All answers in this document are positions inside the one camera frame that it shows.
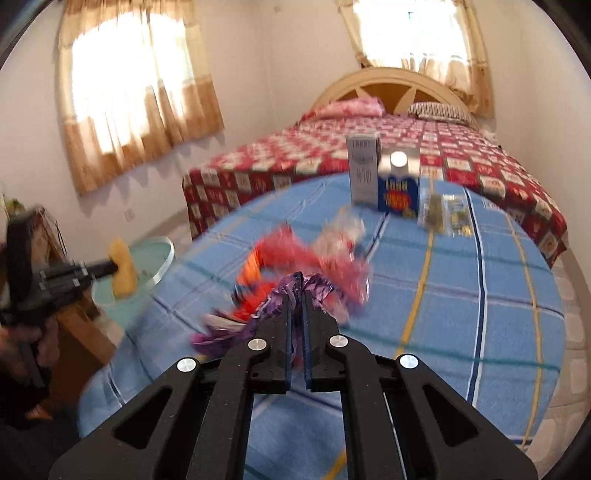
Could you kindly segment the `person left hand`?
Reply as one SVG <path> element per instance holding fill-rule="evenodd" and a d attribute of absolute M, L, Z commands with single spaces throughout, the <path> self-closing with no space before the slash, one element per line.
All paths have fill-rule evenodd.
<path fill-rule="evenodd" d="M 28 373 L 21 345 L 37 351 L 36 363 L 40 367 L 54 366 L 60 357 L 56 320 L 48 319 L 43 327 L 1 327 L 1 366 L 13 376 L 24 378 Z"/>

